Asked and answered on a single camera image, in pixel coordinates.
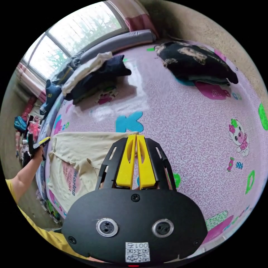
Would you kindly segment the person's left hand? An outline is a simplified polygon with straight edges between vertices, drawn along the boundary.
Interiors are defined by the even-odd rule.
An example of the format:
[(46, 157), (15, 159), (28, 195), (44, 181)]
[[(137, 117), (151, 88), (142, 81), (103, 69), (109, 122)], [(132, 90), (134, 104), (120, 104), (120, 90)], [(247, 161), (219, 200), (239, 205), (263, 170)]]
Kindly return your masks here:
[(31, 163), (36, 167), (39, 167), (43, 161), (43, 150), (43, 146), (39, 146), (31, 159)]

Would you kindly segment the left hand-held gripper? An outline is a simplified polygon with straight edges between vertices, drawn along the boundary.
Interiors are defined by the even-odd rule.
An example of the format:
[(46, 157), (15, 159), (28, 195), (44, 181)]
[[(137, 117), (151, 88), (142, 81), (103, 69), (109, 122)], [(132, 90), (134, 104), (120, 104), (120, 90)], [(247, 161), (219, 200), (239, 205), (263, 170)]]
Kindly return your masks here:
[(38, 144), (35, 144), (34, 148), (33, 148), (32, 156), (34, 156), (35, 151), (37, 150), (37, 148), (39, 146), (46, 146), (49, 143), (50, 139), (51, 139), (50, 137), (46, 137), (46, 138), (42, 139)]

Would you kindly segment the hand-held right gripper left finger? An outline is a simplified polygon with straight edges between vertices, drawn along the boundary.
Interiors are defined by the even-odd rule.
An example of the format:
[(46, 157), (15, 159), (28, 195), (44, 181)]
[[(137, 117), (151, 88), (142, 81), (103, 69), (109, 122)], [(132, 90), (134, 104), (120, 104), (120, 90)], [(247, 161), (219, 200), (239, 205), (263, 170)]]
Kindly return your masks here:
[(135, 166), (136, 137), (136, 135), (129, 135), (125, 141), (125, 147), (116, 178), (116, 184), (119, 188), (132, 187)]

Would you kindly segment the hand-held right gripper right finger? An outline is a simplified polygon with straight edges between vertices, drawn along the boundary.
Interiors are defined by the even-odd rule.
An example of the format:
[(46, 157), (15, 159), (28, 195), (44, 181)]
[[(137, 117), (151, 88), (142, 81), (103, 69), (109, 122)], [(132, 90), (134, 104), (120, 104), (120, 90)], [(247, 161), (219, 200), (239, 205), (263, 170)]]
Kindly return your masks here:
[(153, 188), (156, 184), (156, 180), (145, 137), (143, 135), (137, 135), (136, 144), (140, 189)]

